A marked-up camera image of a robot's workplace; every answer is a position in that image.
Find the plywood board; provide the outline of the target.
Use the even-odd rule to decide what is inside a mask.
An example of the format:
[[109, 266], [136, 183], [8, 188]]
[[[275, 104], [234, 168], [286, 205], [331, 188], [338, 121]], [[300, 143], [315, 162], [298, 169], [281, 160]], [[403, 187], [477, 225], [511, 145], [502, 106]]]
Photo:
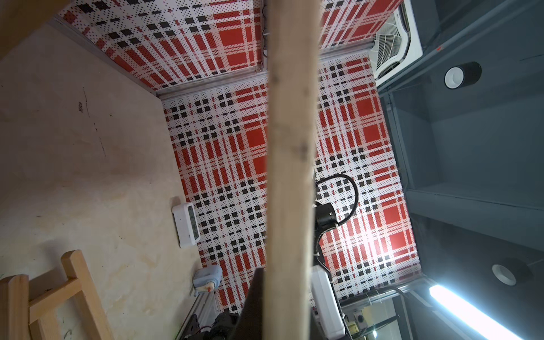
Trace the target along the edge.
[[271, 1], [263, 338], [310, 335], [321, 4]]

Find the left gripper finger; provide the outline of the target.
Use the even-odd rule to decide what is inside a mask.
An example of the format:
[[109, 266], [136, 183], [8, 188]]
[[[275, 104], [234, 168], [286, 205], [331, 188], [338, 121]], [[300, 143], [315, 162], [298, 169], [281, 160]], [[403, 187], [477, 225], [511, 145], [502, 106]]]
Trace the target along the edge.
[[263, 268], [255, 270], [244, 307], [229, 339], [262, 339], [264, 273]]

